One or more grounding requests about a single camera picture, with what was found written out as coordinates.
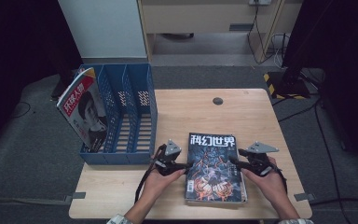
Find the blue file organizer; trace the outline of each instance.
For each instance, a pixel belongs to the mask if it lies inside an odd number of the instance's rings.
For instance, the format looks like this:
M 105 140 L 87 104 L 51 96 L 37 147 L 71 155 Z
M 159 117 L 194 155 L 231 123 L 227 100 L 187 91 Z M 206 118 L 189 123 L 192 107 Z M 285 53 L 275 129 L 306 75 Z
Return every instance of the blue file organizer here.
M 154 153 L 158 111 L 149 63 L 82 64 L 93 67 L 108 120 L 103 153 L 80 156 L 87 164 L 148 164 Z

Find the magazine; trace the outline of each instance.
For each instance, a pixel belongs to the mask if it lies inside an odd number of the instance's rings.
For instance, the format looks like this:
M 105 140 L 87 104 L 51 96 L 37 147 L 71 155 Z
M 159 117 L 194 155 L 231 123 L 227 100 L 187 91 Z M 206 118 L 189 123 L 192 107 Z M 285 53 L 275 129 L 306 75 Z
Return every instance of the magazine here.
M 242 203 L 247 200 L 241 171 L 228 157 L 238 158 L 236 139 L 231 134 L 190 133 L 186 176 L 188 202 Z
M 94 69 L 80 68 L 57 108 L 84 142 L 88 152 L 103 152 L 107 120 Z

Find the sleeve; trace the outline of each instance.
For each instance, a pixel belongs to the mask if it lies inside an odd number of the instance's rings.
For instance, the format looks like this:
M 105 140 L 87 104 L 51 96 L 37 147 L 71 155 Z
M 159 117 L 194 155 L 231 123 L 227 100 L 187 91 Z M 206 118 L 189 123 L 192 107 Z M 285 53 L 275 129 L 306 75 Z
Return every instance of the sleeve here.
M 106 222 L 106 224 L 132 224 L 132 222 L 130 222 L 124 216 L 117 214 L 112 217 L 108 222 Z
M 300 218 L 300 219 L 282 220 L 278 224 L 313 224 L 313 222 L 309 219 Z

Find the gray carpet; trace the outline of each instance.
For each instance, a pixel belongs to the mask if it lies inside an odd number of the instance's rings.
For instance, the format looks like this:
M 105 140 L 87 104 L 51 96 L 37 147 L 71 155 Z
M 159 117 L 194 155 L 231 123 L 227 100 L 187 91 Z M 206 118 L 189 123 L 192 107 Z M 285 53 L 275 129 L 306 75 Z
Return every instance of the gray carpet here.
M 263 74 L 276 67 L 153 67 L 156 89 L 263 88 Z M 58 76 L 27 86 L 13 118 L 0 133 L 0 198 L 63 200 L 72 195 L 83 165 L 77 155 L 81 141 L 50 101 Z M 278 119 L 314 104 L 286 100 L 274 106 Z M 358 198 L 358 155 L 343 151 L 326 112 L 318 107 L 327 144 L 337 172 L 342 198 Z M 302 184 L 317 200 L 336 199 L 337 190 L 314 110 L 280 122 Z M 358 202 L 344 202 L 351 223 L 358 223 Z M 105 223 L 106 220 L 73 220 L 68 205 L 0 203 L 0 223 Z M 338 203 L 312 206 L 315 223 L 346 223 Z

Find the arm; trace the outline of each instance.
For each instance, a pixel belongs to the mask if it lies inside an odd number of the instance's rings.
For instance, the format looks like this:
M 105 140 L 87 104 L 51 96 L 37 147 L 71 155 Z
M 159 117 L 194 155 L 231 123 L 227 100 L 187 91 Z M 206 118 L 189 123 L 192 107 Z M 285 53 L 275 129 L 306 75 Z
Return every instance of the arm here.
M 276 165 L 275 159 L 269 157 L 269 160 Z M 260 177 L 249 170 L 241 169 L 241 171 L 261 189 L 281 220 L 300 218 L 298 212 L 287 197 L 281 177 L 278 173 L 271 171 L 268 175 Z
M 185 170 L 179 170 L 163 176 L 157 170 L 153 170 L 145 181 L 144 191 L 138 202 L 124 217 L 133 224 L 142 223 L 162 192 L 184 173 Z

